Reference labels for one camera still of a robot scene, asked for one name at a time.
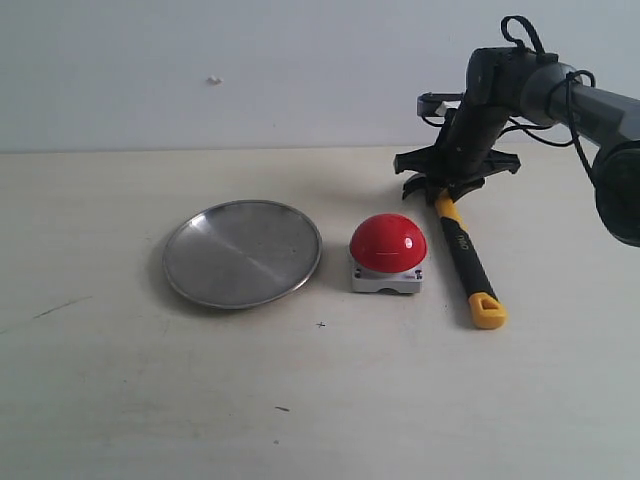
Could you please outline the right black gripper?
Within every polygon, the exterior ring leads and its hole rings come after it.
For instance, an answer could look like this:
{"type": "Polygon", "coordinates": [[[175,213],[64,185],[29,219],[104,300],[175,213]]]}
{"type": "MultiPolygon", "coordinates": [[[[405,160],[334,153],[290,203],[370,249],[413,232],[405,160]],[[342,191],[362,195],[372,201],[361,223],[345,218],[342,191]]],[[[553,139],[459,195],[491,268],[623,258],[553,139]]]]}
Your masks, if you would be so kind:
{"type": "Polygon", "coordinates": [[[508,107],[478,101],[465,92],[440,144],[439,157],[433,146],[395,155],[394,173],[413,173],[403,183],[402,199],[421,192],[425,200],[436,200],[440,186],[449,186],[451,199],[459,200],[481,189],[486,177],[516,174],[519,157],[492,150],[510,115],[508,107]]]}

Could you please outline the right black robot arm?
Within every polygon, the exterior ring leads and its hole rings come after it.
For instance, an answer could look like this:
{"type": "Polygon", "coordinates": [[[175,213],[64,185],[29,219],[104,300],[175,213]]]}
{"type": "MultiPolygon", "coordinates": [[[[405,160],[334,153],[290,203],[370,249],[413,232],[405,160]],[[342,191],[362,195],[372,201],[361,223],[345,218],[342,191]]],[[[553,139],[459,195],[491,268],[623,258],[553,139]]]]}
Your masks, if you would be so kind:
{"type": "Polygon", "coordinates": [[[454,200],[485,179],[520,167],[494,145],[512,117],[539,127],[566,126],[572,139],[599,150],[587,164],[598,215],[609,233],[639,244],[639,102],[585,85],[581,72],[551,53],[524,47],[480,48],[470,57],[466,90],[454,96],[436,142],[394,159],[397,173],[412,171],[430,201],[443,191],[454,200]]]}

